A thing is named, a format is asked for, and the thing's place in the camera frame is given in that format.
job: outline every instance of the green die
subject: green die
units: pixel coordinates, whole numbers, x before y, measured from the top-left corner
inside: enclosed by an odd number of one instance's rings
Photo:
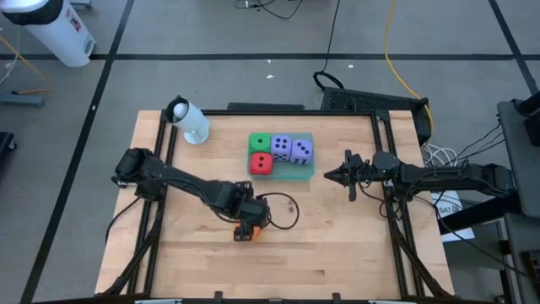
[[[251,133],[249,145],[250,155],[254,152],[270,153],[272,135],[269,133]]]

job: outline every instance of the white cylinder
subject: white cylinder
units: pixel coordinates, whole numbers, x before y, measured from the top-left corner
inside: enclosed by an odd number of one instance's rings
[[[210,121],[191,102],[177,104],[173,112],[173,126],[184,131],[184,138],[188,143],[202,144],[208,139]]]
[[[33,13],[48,2],[48,0],[2,0],[0,10],[5,14]],[[90,62],[89,56],[95,48],[94,37],[68,0],[63,0],[62,10],[54,21],[48,24],[26,24],[24,27],[66,66],[76,68]]]

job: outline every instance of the wooden table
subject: wooden table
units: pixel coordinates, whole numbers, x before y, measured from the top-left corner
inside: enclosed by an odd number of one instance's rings
[[[176,140],[173,166],[204,179],[248,180],[247,137],[251,132],[311,132],[315,141],[316,174],[309,182],[254,181],[255,193],[280,191],[300,205],[300,221],[290,231],[268,227],[255,243],[233,242],[233,226],[201,204],[198,198],[169,187],[165,218],[155,268],[152,297],[209,298],[221,290],[226,298],[398,299],[388,222],[379,215],[379,203],[359,193],[348,201],[348,191],[323,178],[343,162],[351,149],[365,159],[375,153],[368,117],[246,117],[210,116],[207,143]],[[391,112],[399,158],[422,164],[410,112]],[[132,147],[153,149],[159,111],[140,111]],[[165,158],[170,125],[165,132]],[[133,200],[134,188],[120,190],[119,212]],[[382,197],[375,183],[368,193]],[[271,205],[273,218],[285,225],[292,215],[284,206]],[[409,203],[420,259],[449,292],[450,273],[434,210]],[[142,204],[121,217],[111,229],[96,286],[109,287],[133,254]],[[409,293],[413,280],[407,258]],[[138,290],[146,271],[141,264]]]

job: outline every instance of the teal tray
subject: teal tray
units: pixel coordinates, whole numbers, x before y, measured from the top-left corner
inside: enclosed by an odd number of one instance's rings
[[[268,133],[271,136],[282,134],[289,136],[292,140],[306,139],[313,143],[313,161],[307,165],[294,165],[290,162],[274,161],[271,175],[252,175],[250,173],[250,158],[249,150],[247,152],[246,168],[247,173],[253,180],[268,180],[268,181],[309,181],[315,174],[316,146],[311,133]]]

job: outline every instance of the black floor line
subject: black floor line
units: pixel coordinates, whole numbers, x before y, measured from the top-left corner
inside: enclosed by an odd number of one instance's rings
[[[499,22],[500,29],[503,31],[503,35],[505,35],[506,42],[508,42],[508,46],[512,50],[512,54],[516,56],[517,66],[520,68],[521,75],[523,75],[523,78],[525,79],[526,86],[529,88],[529,91],[531,91],[531,94],[537,93],[537,83],[532,77],[531,71],[529,70],[527,63],[520,52],[520,48],[517,46],[514,36],[510,32],[510,28],[506,23],[505,17],[500,11],[499,4],[496,0],[489,0],[489,5],[491,6],[491,9],[493,9],[495,18],[497,19],[497,22]]]
[[[54,236],[57,233],[58,225],[60,224],[60,219],[62,218],[62,213],[64,211],[64,208],[66,207],[66,202],[68,201],[69,192],[71,191],[73,180],[75,178],[75,174],[77,173],[78,165],[83,156],[84,147],[88,140],[90,129],[92,128],[92,123],[94,122],[95,113],[99,108],[101,97],[105,90],[107,80],[111,74],[112,63],[114,62],[113,56],[118,51],[120,40],[122,39],[122,35],[124,34],[124,30],[126,28],[127,20],[129,19],[129,14],[132,11],[133,2],[134,0],[128,0],[126,3],[126,7],[124,8],[120,24],[118,25],[118,29],[116,30],[116,34],[111,45],[111,50],[109,51],[110,56],[109,58],[107,58],[105,66],[103,67],[103,71],[101,72],[100,80],[98,81],[97,87],[94,92],[94,97],[92,98],[92,102],[90,103],[86,118],[84,119],[81,134],[78,137],[77,145],[75,146],[75,150],[73,151],[73,157],[69,162],[69,167],[67,168],[67,173],[62,183],[62,188],[60,189],[57,202],[54,206],[54,209],[52,210],[51,219],[49,220],[49,224],[47,225],[45,235],[43,236],[43,240],[41,241],[40,249],[35,258],[32,270],[30,271],[28,281],[26,282],[26,286],[20,300],[20,302],[23,304],[31,303],[34,299],[35,291],[39,284],[41,273],[43,272],[43,268],[45,267],[46,260],[51,250],[52,242],[54,241]]]
[[[57,60],[52,54],[25,54],[29,60]],[[197,61],[197,60],[324,60],[326,53],[242,53],[242,54],[116,54],[114,60],[140,61]],[[522,55],[527,60],[540,60],[540,54]],[[11,60],[14,55],[0,54],[0,60]],[[107,60],[108,54],[92,54],[91,60]],[[330,54],[332,60],[385,60],[385,54]],[[416,61],[507,61],[515,54],[391,54],[392,60]]]

